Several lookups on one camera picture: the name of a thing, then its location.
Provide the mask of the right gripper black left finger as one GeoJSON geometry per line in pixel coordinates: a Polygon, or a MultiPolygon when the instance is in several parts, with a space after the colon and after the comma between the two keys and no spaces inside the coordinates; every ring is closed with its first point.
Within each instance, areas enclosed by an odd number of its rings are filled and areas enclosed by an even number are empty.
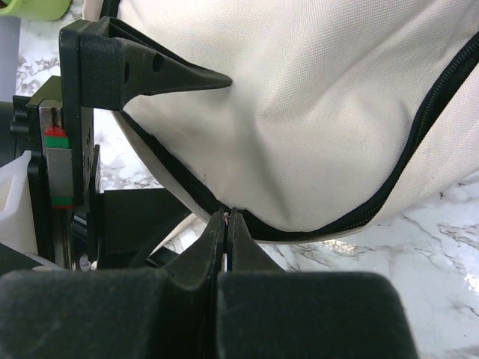
{"type": "Polygon", "coordinates": [[[3,358],[214,358],[225,220],[160,269],[12,271],[1,278],[3,358]]]}

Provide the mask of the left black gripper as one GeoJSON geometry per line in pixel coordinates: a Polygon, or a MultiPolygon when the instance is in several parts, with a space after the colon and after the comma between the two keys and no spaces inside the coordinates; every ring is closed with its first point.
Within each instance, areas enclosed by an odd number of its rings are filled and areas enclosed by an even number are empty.
{"type": "Polygon", "coordinates": [[[32,96],[15,96],[10,124],[17,151],[31,157],[38,256],[63,269],[80,256],[102,269],[161,268],[175,254],[159,244],[189,210],[164,189],[100,191],[94,111],[119,111],[140,95],[227,88],[232,79],[107,16],[62,28],[58,49],[60,74],[32,96]]]}

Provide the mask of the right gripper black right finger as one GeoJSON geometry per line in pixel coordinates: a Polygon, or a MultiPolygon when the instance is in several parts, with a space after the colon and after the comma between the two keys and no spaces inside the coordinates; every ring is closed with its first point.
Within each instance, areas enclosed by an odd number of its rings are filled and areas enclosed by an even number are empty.
{"type": "Polygon", "coordinates": [[[363,271],[288,272],[231,212],[218,276],[218,358],[416,358],[397,290],[363,271]]]}

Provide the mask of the beige canvas student bag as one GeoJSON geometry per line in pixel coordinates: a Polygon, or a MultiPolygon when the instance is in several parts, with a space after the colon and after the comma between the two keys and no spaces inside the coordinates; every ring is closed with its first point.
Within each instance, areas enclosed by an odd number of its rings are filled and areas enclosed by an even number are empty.
{"type": "Polygon", "coordinates": [[[478,170],[476,1],[86,1],[228,88],[115,112],[152,175],[197,216],[252,236],[356,233],[478,170]]]}

